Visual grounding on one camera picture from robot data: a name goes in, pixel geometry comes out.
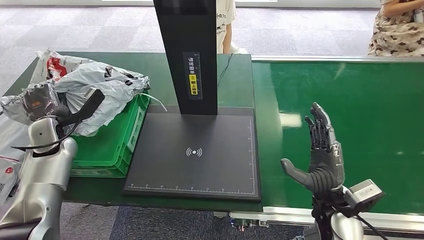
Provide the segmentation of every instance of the gray carpet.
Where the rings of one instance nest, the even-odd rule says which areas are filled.
[[[377,10],[238,8],[233,41],[252,55],[364,56]],[[164,52],[152,7],[0,7],[0,96],[35,51]],[[300,227],[244,233],[211,212],[64,203],[63,240],[286,240]]]

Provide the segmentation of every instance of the wireless charging symbol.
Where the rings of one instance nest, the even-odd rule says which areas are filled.
[[[201,148],[193,150],[191,147],[187,148],[187,151],[185,151],[185,154],[187,157],[190,157],[191,155],[196,155],[197,157],[201,157],[203,154],[203,150]]]

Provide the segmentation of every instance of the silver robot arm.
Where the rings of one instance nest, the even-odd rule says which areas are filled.
[[[39,103],[39,99],[57,97],[52,88],[41,86],[38,89],[40,91],[36,97],[28,96],[28,102],[34,100]],[[0,221],[0,240],[61,238],[62,200],[78,148],[75,140],[69,136],[81,121],[93,115],[104,98],[100,90],[90,89],[86,94],[87,101],[79,112],[66,117],[48,112],[38,117],[28,128],[30,146],[13,147],[25,151],[25,156],[14,202]],[[65,135],[63,127],[70,124],[74,124],[74,127]]]

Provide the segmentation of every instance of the green plastic crate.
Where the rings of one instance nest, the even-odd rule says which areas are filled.
[[[125,178],[150,98],[137,95],[92,137],[73,136],[78,151],[72,177]]]

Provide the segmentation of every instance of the table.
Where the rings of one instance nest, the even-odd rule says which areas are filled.
[[[163,53],[63,54],[143,73],[151,78],[150,94],[166,105],[177,104]],[[218,56],[218,75],[227,61],[228,56]],[[26,87],[34,67],[33,62],[6,94]],[[284,175],[280,159],[287,157],[307,170],[310,140],[303,116],[316,101],[330,115],[342,143],[345,186],[372,179],[386,193],[362,216],[380,229],[424,231],[422,67],[421,58],[257,56],[250,64],[249,55],[234,55],[221,79],[218,104],[255,107],[261,203],[123,196],[124,179],[103,178],[71,178],[64,199],[311,224],[311,193]]]

